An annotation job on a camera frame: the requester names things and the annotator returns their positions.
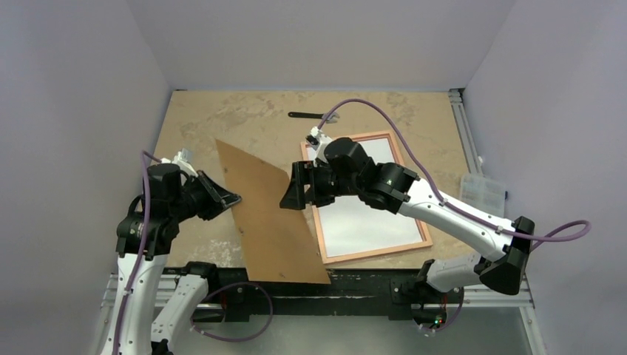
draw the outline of cardboard sheet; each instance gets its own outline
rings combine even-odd
[[[249,280],[331,283],[304,214],[279,208],[288,174],[222,141],[216,147],[226,188],[242,196],[231,209]]]

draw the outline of black tool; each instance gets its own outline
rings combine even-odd
[[[325,115],[324,113],[294,112],[294,111],[288,112],[288,116],[292,118],[317,118],[321,120],[322,116],[324,115]],[[339,115],[336,112],[334,112],[327,118],[327,122],[330,124],[333,124],[337,122],[338,118],[339,118]]]

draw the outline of whiteboard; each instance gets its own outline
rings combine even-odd
[[[394,162],[390,137],[358,140],[375,163]],[[316,155],[306,147],[307,158]],[[316,232],[327,263],[430,246],[416,220],[366,206],[357,196],[336,197],[316,209]]]

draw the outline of wooden frame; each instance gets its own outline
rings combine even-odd
[[[399,145],[396,142],[396,135],[394,134],[393,131],[363,133],[363,134],[358,134],[358,135],[347,135],[345,137],[349,137],[350,139],[354,141],[368,141],[372,139],[386,138],[388,143],[390,144],[390,150],[392,151],[392,156],[394,157],[394,161],[397,164],[404,165],[404,161],[401,155],[401,151],[399,149]],[[309,160],[309,156],[307,154],[308,147],[309,147],[309,144],[307,144],[306,142],[301,142],[300,148],[302,152],[302,157],[305,160]],[[421,242],[404,244],[402,246],[392,246],[389,248],[375,249],[371,251],[362,251],[362,252],[353,253],[353,254],[339,255],[336,257],[328,257],[326,244],[325,244],[325,236],[322,232],[322,221],[320,220],[320,213],[317,207],[313,206],[312,209],[313,209],[313,218],[314,218],[313,221],[316,225],[318,245],[320,247],[320,256],[322,257],[322,262],[324,264],[338,263],[338,262],[347,261],[347,260],[362,259],[365,257],[373,257],[376,255],[397,253],[400,251],[425,248],[425,247],[433,245],[433,241],[431,240],[429,230],[427,229],[427,224],[420,220],[416,220],[416,226],[418,227],[418,232],[421,235],[422,240],[423,240]]]

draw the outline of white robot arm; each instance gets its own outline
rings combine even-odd
[[[476,250],[451,260],[427,261],[421,276],[435,290],[484,284],[503,294],[518,293],[531,242],[504,231],[532,234],[532,221],[492,216],[440,192],[449,204],[496,226],[488,228],[445,206],[415,172],[396,163],[374,163],[350,138],[333,140],[314,127],[307,140],[316,150],[316,160],[293,163],[282,208],[303,209],[307,203],[321,207],[335,197],[356,195],[374,209],[422,220]]]
[[[215,265],[188,263],[174,296],[153,320],[159,279],[179,223],[196,216],[211,220],[241,201],[239,195],[217,185],[203,171],[195,171],[190,158],[191,153],[184,149],[174,159],[164,158],[150,166],[147,176],[152,207],[148,225],[144,225],[143,209],[136,210],[139,203],[145,208],[145,194],[131,202],[128,215],[118,225],[116,317],[109,324],[103,355],[171,354],[178,334],[185,327],[189,329],[194,309],[207,296],[209,284],[219,284],[213,280],[217,277]]]

